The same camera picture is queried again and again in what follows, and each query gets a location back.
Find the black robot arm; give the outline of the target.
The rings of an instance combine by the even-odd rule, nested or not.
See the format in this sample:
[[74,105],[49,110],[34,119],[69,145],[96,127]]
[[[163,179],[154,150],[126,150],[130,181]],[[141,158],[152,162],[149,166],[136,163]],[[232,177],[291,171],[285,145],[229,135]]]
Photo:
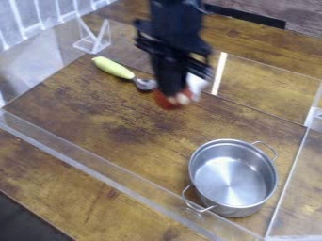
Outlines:
[[148,0],[149,19],[136,19],[136,46],[149,55],[157,89],[172,97],[187,89],[189,73],[211,77],[212,48],[200,36],[201,0]]

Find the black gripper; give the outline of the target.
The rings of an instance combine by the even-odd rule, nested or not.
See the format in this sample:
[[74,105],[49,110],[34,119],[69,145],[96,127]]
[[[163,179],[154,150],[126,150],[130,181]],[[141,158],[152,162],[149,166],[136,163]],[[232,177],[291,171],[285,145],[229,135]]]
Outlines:
[[199,23],[153,23],[136,19],[133,25],[137,30],[136,46],[150,57],[158,90],[164,96],[175,96],[185,89],[187,73],[203,79],[211,77],[208,57],[212,50],[199,35]]

